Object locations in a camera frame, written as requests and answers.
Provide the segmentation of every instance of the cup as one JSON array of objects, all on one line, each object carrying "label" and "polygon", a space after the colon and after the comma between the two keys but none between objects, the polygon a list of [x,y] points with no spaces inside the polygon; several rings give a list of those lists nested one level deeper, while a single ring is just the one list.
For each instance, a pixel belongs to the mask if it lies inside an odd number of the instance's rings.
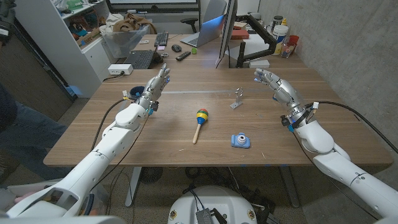
[{"label": "cup", "polygon": [[289,37],[289,42],[291,42],[291,43],[295,43],[296,44],[296,46],[297,46],[297,42],[299,41],[299,36],[297,36],[297,35],[290,35],[290,37]]},{"label": "cup", "polygon": [[294,51],[294,48],[296,48],[296,45],[297,44],[290,42],[290,41],[284,42],[282,44],[282,50],[281,50],[280,56],[282,56],[284,58],[288,58],[290,56],[290,54],[292,54],[292,52]]}]

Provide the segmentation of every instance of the desk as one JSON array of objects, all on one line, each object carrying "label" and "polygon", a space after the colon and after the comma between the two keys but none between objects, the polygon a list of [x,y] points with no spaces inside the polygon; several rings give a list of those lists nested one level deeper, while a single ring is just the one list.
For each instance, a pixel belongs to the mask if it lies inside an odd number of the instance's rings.
[{"label": "desk", "polygon": [[[290,59],[292,58],[283,59],[287,68],[269,70],[288,80],[307,102],[342,103],[316,71],[302,67],[289,68]],[[272,100],[273,92],[267,86],[253,81],[254,69],[199,66],[208,65],[207,61],[204,53],[192,55],[190,60],[186,58],[182,62],[176,62],[174,58],[165,61],[170,62],[171,81],[159,99],[159,110],[148,119],[132,151],[121,163],[122,166],[135,166],[131,185],[134,186],[138,181],[142,166],[311,165],[292,133],[281,125],[279,116],[286,114],[286,111]],[[135,70],[131,75],[104,82],[49,152],[45,164],[77,165],[89,153],[105,111],[122,97],[122,90],[145,85],[157,73],[158,69]],[[238,87],[245,89],[243,105],[232,110],[229,106],[235,101],[234,91]],[[197,126],[196,112],[200,108],[208,110],[209,119],[202,126],[198,142],[194,145],[192,137]],[[121,109],[116,106],[109,113],[103,129]],[[349,111],[332,105],[321,105],[316,117],[335,142],[347,151],[354,163],[392,163],[389,153],[382,148],[373,133]],[[244,132],[251,138],[249,149],[231,147],[231,135],[239,132]],[[111,164],[118,163],[123,155],[125,152]]]},{"label": "desk", "polygon": [[[160,50],[158,53],[168,53],[169,57],[164,59],[164,63],[167,63],[167,67],[173,68],[216,68],[216,60],[220,54],[220,46],[221,46],[221,38],[217,38],[215,40],[210,41],[209,43],[202,45],[201,47],[197,48],[197,54],[189,55],[186,57],[182,62],[178,62],[175,58],[180,54],[191,51],[192,46],[188,44],[184,44],[180,42],[182,38],[188,37],[190,34],[178,35],[175,37],[176,34],[169,34],[167,46],[165,50]],[[142,40],[149,40],[149,44],[139,44],[134,50],[154,50],[154,42],[156,39],[155,34],[147,34],[145,35]],[[241,40],[231,40],[229,42],[229,47],[232,49],[233,47],[239,46]],[[181,52],[174,52],[172,50],[173,44],[178,44],[181,46]],[[266,56],[263,59],[267,59],[271,65],[271,68],[306,68],[304,63],[299,59],[296,54],[293,54],[288,59],[276,56]],[[235,68],[236,60],[231,58],[231,66]],[[155,68],[160,69],[161,64],[157,65]],[[224,59],[218,65],[218,68],[228,68],[228,55],[224,56]]]}]

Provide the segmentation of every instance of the keyboard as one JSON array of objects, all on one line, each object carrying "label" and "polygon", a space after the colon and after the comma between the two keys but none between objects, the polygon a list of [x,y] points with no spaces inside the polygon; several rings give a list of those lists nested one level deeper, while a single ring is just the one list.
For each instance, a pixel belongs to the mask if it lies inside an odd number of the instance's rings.
[{"label": "keyboard", "polygon": [[134,50],[124,63],[131,64],[133,69],[148,69],[153,56],[154,51],[152,50]]},{"label": "keyboard", "polygon": [[167,46],[167,39],[169,38],[169,33],[158,33],[155,39],[155,47],[156,46]]},{"label": "keyboard", "polygon": [[198,38],[188,41],[189,44],[198,45]]}]

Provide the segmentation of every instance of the computer mouse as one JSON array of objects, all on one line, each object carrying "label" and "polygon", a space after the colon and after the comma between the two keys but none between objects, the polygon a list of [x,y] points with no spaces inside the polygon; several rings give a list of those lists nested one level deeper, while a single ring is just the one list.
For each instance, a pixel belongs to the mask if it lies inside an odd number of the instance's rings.
[{"label": "computer mouse", "polygon": [[181,48],[181,46],[179,46],[178,44],[174,44],[174,45],[172,46],[172,50],[173,50],[174,52],[180,52],[180,51],[182,50],[182,48]]}]

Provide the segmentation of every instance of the maraca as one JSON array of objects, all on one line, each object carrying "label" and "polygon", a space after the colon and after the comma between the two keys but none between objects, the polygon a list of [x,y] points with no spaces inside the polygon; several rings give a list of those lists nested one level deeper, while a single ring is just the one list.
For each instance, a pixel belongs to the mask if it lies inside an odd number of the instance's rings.
[{"label": "maraca", "polygon": [[207,121],[207,117],[209,116],[209,113],[207,112],[206,109],[200,109],[197,112],[197,120],[198,120],[198,127],[197,131],[195,133],[195,136],[193,137],[192,143],[196,144],[198,140],[198,134],[199,134],[199,129],[201,124],[203,124],[205,121]]}]

